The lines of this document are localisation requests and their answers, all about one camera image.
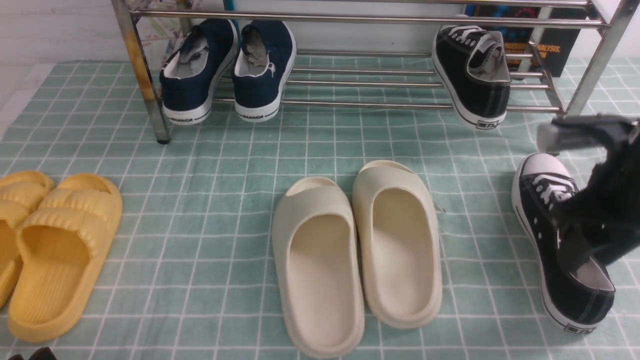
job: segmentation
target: green checkered mat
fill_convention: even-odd
[[[377,58],[299,63],[430,66]],[[558,82],[565,97],[585,68],[581,59],[570,61]],[[450,101],[444,89],[292,86],[287,93]],[[514,104],[546,103],[542,92],[512,94]],[[617,59],[588,110],[638,115],[639,99],[640,60]],[[519,161],[535,151],[536,126],[549,120],[510,113],[498,130],[476,133],[450,111],[286,106],[275,119],[250,124],[230,106],[216,105],[209,119],[173,129],[172,142],[162,146],[130,65],[61,63],[0,142],[0,174],[39,169],[60,181],[96,172],[122,191],[124,217],[86,311],[68,334],[46,344],[61,360],[304,359],[282,318],[269,242],[272,210],[304,176],[327,176],[350,193],[360,167],[383,158],[416,171],[442,209],[442,310],[410,331],[380,324],[367,311],[364,338],[345,359],[639,359],[640,252],[611,266],[618,296],[595,333],[565,333],[541,308],[534,251],[511,209],[510,190]],[[602,152],[560,158],[584,185]],[[14,339],[6,323],[5,307],[0,359],[40,346]]]

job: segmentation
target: white rubber sole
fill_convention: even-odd
[[[291,74],[291,69],[293,69],[293,63],[296,61],[296,53],[298,52],[298,47],[296,45],[296,38],[293,37],[293,32],[291,32],[291,28],[287,25],[286,22],[283,22],[284,26],[287,28],[289,35],[291,36],[291,57],[289,61],[287,61],[287,67],[284,70],[284,74],[282,75],[282,79],[280,79],[280,84],[278,86],[278,96],[276,96],[275,100],[271,103],[261,106],[259,108],[246,108],[244,106],[239,105],[237,102],[234,102],[234,107],[236,109],[236,113],[240,116],[244,121],[248,122],[263,122],[267,120],[273,119],[276,115],[278,115],[278,110],[280,109],[280,102],[282,101],[282,90],[284,89],[284,85],[289,78],[289,74]]]
[[[518,218],[520,226],[522,226],[522,229],[524,229],[527,233],[527,237],[531,241],[533,249],[536,251],[538,260],[538,272],[540,274],[540,294],[542,296],[542,304],[544,305],[545,311],[547,312],[551,320],[553,320],[553,322],[556,325],[560,326],[562,329],[574,334],[589,334],[596,329],[597,325],[585,325],[583,323],[574,322],[573,320],[567,318],[560,312],[560,310],[558,310],[556,305],[554,305],[553,301],[551,300],[551,297],[549,296],[549,292],[547,290],[547,280],[545,278],[545,272],[542,267],[542,260],[540,258],[540,252],[538,251],[536,237],[533,233],[533,230],[529,226],[529,223],[525,221],[527,217],[525,216],[524,209],[522,207],[522,199],[520,198],[520,175],[522,174],[522,168],[525,160],[528,157],[526,157],[520,163],[520,166],[518,166],[518,170],[513,177],[513,183],[511,185],[511,204],[513,206],[513,211],[515,211],[516,213],[516,217]]]
[[[475,130],[491,130],[498,127],[498,125],[500,125],[504,121],[504,118],[507,116],[506,112],[499,117],[487,118],[480,117],[465,108],[465,106],[460,101],[458,93],[453,87],[451,80],[449,80],[447,73],[442,67],[440,60],[438,60],[435,40],[433,41],[433,46],[431,48],[431,59],[433,59],[433,66],[436,70],[436,74],[440,76],[451,95],[451,98],[453,100],[453,110],[456,112],[456,114],[458,114],[458,117],[464,122],[465,125]]]
[[[218,71],[216,71],[213,79],[211,79],[211,84],[209,85],[209,95],[207,96],[207,100],[198,106],[195,109],[187,110],[187,111],[173,111],[164,107],[164,103],[162,105],[162,110],[166,118],[178,126],[190,126],[203,122],[209,114],[211,114],[211,108],[213,107],[213,97],[216,88],[216,84],[218,80],[222,77],[222,75],[229,69],[229,67],[234,63],[234,59],[236,58],[236,54],[238,52],[238,34],[236,31],[236,26],[231,22],[231,28],[234,33],[234,44],[231,47],[229,53],[225,56],[222,64],[218,67]]]

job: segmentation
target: metal shoe rack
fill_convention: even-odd
[[[398,2],[394,0],[349,0],[349,1],[376,1]],[[511,85],[513,90],[544,91],[549,99],[550,106],[508,106],[508,111],[555,113],[559,115],[580,115],[589,96],[596,87],[602,72],[604,71],[611,55],[616,49],[622,35],[631,18],[633,17],[640,0],[621,0],[611,19],[606,19],[598,3],[591,0],[403,0],[403,3],[439,3],[439,4],[478,4],[478,5],[512,5],[540,7],[540,15],[537,19],[523,18],[492,18],[492,17],[385,17],[385,16],[353,16],[353,15],[327,15],[327,14],[300,14],[280,12],[203,12],[190,10],[188,0],[177,0],[177,10],[156,10],[147,8],[145,3],[149,1],[136,0],[130,7],[127,0],[111,0],[124,38],[127,52],[131,59],[140,92],[145,102],[151,124],[154,128],[157,141],[166,144],[170,141],[170,132],[161,109],[161,100],[153,85],[151,72],[147,64],[140,36],[136,24],[141,17],[175,17],[180,19],[183,33],[189,33],[191,23],[189,18],[196,19],[237,19],[237,20],[284,20],[302,22],[343,22],[343,23],[375,23],[375,24],[466,24],[478,26],[506,26],[516,28],[533,28],[529,46],[522,54],[508,54],[511,59],[522,60],[520,69],[528,69],[532,59],[542,64],[541,72],[518,71],[512,72],[514,78],[534,78],[540,83],[515,83]],[[551,8],[582,8],[588,14],[587,19],[549,19]],[[545,68],[545,61],[537,50],[537,44],[542,36],[544,28],[558,29],[596,29],[600,35],[600,43],[591,58],[591,61],[582,76],[582,79],[573,93],[568,105],[565,105],[554,85],[554,80]],[[299,55],[312,56],[376,56],[376,57],[430,57],[428,53],[356,53],[347,51],[313,51],[298,50]],[[373,75],[373,76],[434,76],[432,70],[387,70],[387,69],[360,69],[332,67],[294,67],[294,73],[298,74],[340,74],[340,75]],[[350,87],[378,87],[378,88],[441,88],[441,83],[427,82],[382,82],[382,81],[333,81],[333,80],[301,80],[290,79],[288,85],[305,86],[350,86]],[[233,102],[233,98],[217,98],[218,102]],[[347,101],[314,101],[302,99],[284,99],[282,104],[298,106],[328,106],[348,108],[377,108],[377,109],[406,109],[406,110],[446,110],[451,109],[451,104],[433,103],[376,103],[376,102],[347,102]]]

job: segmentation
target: floor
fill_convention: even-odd
[[[431,66],[415,59],[298,63]],[[585,68],[584,60],[570,60],[558,81],[565,97]],[[437,89],[290,87],[287,95],[449,102]],[[640,59],[615,59],[588,111],[638,116],[639,100]],[[545,98],[513,92],[512,103]],[[616,303],[593,334],[564,332],[541,309],[534,251],[510,190],[519,161],[536,150],[536,126],[550,115],[510,113],[496,131],[476,133],[449,111],[286,106],[275,119],[250,124],[217,104],[209,119],[173,129],[162,146],[131,67],[89,62],[55,65],[25,105],[0,142],[0,174],[39,169],[58,182],[96,172],[120,187],[125,204],[82,319],[46,344],[61,360],[304,359],[282,320],[272,210],[305,176],[327,176],[349,194],[359,168],[381,158],[416,171],[442,210],[444,299],[433,323],[410,331],[367,311],[364,338],[344,359],[640,359],[640,252],[610,266]],[[573,151],[560,159],[584,185],[602,155]],[[0,359],[41,346],[14,339],[6,323],[5,307]]]

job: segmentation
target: cream slide sandal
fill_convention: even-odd
[[[291,341],[319,359],[352,351],[364,333],[353,212],[325,177],[299,180],[273,218],[282,312]]]
[[[394,161],[366,164],[353,185],[353,213],[373,314],[400,329],[432,321],[442,302],[440,237],[420,177]]]

